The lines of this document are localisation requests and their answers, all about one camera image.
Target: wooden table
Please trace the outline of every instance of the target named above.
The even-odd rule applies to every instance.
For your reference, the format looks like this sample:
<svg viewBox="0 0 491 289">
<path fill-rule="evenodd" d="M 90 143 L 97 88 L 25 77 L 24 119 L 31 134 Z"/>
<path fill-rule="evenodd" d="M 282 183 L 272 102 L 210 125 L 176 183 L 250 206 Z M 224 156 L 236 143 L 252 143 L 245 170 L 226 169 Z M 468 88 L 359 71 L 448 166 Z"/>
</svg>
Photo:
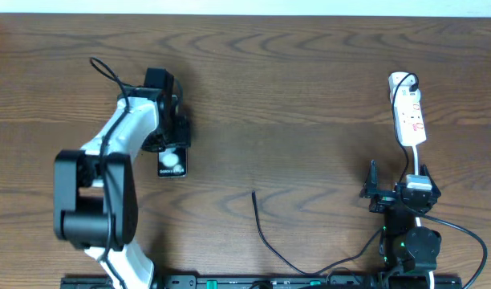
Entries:
<svg viewBox="0 0 491 289">
<path fill-rule="evenodd" d="M 404 166 L 387 78 L 420 77 L 428 140 L 420 146 L 443 196 L 430 213 L 489 247 L 475 288 L 491 288 L 491 19 L 0 14 L 0 288 L 58 288 L 102 274 L 53 234 L 53 160 L 89 141 L 118 87 L 166 67 L 193 123 L 189 175 L 161 180 L 156 155 L 134 164 L 137 239 L 166 271 L 293 274 L 357 254 L 382 224 L 358 198 L 369 161 L 383 187 Z M 443 236 L 439 273 L 466 283 L 481 259 L 469 236 Z M 352 270 L 382 267 L 373 246 Z"/>
</svg>

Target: brown tabletop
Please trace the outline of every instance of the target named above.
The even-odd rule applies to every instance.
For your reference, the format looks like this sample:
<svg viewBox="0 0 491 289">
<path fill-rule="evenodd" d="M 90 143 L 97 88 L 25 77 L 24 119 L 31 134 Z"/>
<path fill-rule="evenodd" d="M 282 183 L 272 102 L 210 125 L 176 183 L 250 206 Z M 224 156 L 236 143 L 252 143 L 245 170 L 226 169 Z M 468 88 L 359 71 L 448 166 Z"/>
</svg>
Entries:
<svg viewBox="0 0 491 289">
<path fill-rule="evenodd" d="M 136 238 L 167 271 L 293 274 L 262 244 L 316 271 L 357 254 L 383 223 L 358 198 L 371 159 L 389 188 L 404 167 L 388 76 L 420 77 L 428 140 L 419 147 L 442 197 L 432 216 L 488 245 L 475 288 L 491 288 L 491 19 L 0 14 L 0 288 L 58 288 L 103 274 L 53 234 L 53 160 L 78 149 L 116 107 L 118 87 L 166 67 L 193 123 L 189 175 L 161 180 L 156 154 L 134 164 Z M 481 247 L 443 236 L 438 273 L 466 283 Z M 356 271 L 382 267 L 375 246 Z"/>
</svg>

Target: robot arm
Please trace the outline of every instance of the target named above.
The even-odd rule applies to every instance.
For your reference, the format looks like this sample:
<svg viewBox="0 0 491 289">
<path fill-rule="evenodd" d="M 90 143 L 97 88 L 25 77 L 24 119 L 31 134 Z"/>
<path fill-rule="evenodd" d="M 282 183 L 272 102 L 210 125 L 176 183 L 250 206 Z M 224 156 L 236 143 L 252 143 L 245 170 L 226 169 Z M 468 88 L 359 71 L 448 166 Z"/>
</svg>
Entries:
<svg viewBox="0 0 491 289">
<path fill-rule="evenodd" d="M 106 257 L 111 265 L 105 261 L 100 264 L 114 288 L 122 287 L 120 280 L 127 288 L 149 289 L 152 285 L 154 265 L 134 239 L 138 205 L 132 163 L 140 149 L 170 153 L 190 146 L 188 121 L 177 114 L 180 101 L 172 95 L 173 82 L 165 69 L 149 68 L 143 87 L 126 87 L 127 112 L 121 94 L 112 118 L 92 140 L 80 150 L 61 151 L 55 159 L 55 233 L 99 261 L 108 226 L 112 226 Z M 123 113 L 100 157 L 104 136 Z M 101 161 L 105 162 L 109 200 L 80 195 L 80 188 L 103 187 Z M 110 223 L 107 201 L 112 207 Z"/>
</svg>

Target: white wall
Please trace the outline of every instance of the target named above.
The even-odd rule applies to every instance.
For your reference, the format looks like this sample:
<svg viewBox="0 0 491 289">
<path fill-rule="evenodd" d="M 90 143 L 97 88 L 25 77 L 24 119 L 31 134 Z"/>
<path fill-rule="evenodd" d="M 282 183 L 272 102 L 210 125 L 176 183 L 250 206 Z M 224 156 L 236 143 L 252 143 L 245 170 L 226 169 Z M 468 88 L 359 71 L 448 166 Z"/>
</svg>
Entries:
<svg viewBox="0 0 491 289">
<path fill-rule="evenodd" d="M 0 0 L 0 12 L 491 17 L 491 0 Z"/>
</svg>

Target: white power strip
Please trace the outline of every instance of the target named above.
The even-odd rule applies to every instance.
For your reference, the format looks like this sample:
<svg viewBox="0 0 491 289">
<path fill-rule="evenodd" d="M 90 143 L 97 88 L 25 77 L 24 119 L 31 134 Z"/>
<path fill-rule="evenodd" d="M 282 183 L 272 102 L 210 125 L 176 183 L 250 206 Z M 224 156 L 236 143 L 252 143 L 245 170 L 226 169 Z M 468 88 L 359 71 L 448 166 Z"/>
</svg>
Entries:
<svg viewBox="0 0 491 289">
<path fill-rule="evenodd" d="M 407 74 L 407 72 L 394 72 L 388 78 L 392 103 L 397 85 Z M 420 108 L 420 89 L 410 92 L 410 87 L 415 82 L 416 78 L 413 75 L 404 80 L 397 90 L 394 105 L 397 136 L 403 146 L 409 147 L 421 144 L 426 140 L 424 118 Z"/>
</svg>

